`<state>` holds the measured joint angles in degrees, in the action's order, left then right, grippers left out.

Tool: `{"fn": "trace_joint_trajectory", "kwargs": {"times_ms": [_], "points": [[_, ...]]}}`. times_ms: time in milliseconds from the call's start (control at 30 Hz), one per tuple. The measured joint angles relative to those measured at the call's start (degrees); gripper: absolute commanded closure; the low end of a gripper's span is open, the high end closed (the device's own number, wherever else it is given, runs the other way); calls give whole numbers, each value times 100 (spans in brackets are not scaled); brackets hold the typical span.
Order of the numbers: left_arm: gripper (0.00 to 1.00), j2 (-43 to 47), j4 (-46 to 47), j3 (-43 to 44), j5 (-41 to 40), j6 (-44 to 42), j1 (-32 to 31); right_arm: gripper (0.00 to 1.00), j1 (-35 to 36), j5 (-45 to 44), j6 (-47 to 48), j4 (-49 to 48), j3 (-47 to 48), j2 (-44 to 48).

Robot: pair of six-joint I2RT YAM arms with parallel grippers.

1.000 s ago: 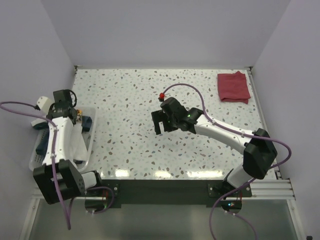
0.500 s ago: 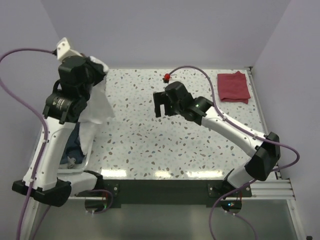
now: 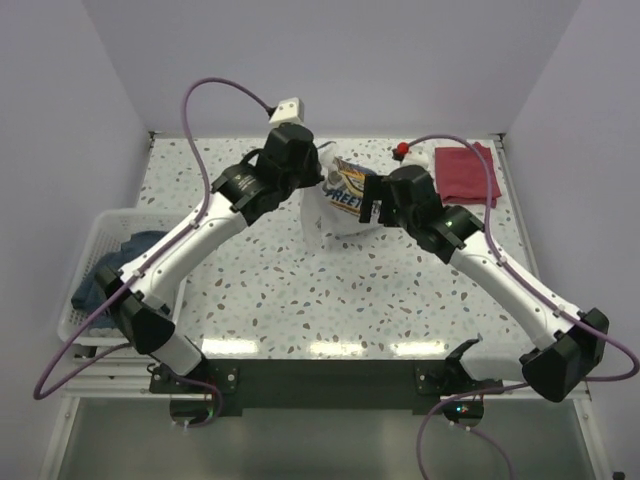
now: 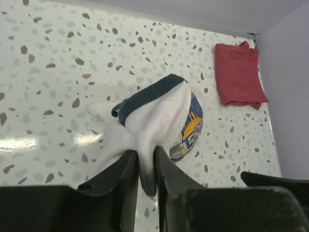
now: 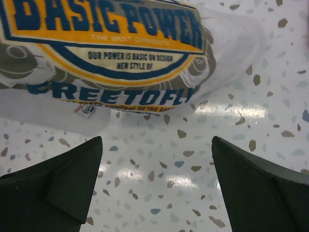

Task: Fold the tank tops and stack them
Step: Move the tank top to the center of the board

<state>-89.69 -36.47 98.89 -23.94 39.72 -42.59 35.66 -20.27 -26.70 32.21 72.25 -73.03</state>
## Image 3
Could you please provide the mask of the red tank top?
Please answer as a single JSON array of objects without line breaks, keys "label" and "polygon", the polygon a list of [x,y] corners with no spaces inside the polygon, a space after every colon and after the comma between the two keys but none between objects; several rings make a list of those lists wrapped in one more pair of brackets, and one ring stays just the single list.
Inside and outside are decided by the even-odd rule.
[{"label": "red tank top", "polygon": [[435,179],[444,204],[486,203],[488,188],[484,165],[466,147],[435,149]]}]

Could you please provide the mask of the white navy tank top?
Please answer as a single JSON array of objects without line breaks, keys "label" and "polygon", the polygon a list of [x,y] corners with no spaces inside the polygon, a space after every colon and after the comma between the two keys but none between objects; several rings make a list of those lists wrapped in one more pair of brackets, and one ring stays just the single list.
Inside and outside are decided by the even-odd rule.
[{"label": "white navy tank top", "polygon": [[372,206],[371,221],[359,221],[364,181],[377,172],[342,157],[335,141],[321,144],[318,155],[323,180],[300,191],[300,224],[306,246],[319,250],[331,236],[348,237],[380,228],[378,201]]}]

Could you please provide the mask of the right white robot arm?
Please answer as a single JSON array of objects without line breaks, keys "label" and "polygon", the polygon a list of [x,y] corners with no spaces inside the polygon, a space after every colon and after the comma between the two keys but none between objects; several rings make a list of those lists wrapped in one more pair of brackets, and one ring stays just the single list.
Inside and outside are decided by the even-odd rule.
[{"label": "right white robot arm", "polygon": [[486,235],[463,206],[445,206],[426,169],[409,165],[364,179],[360,222],[400,227],[424,251],[465,274],[516,320],[534,348],[517,362],[461,358],[445,369],[448,386],[469,392],[480,380],[523,380],[543,398],[562,401],[601,362],[609,320],[545,287]]}]

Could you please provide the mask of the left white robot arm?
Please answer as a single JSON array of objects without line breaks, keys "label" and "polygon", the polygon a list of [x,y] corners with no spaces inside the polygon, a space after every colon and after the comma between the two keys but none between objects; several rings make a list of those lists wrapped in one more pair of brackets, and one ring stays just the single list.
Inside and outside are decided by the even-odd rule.
[{"label": "left white robot arm", "polygon": [[202,202],[150,249],[119,270],[101,268],[95,281],[131,346],[168,367],[183,391],[200,390],[208,376],[205,356],[162,311],[167,296],[223,243],[295,190],[322,179],[312,132],[282,124],[269,132],[262,148],[226,168]]}]

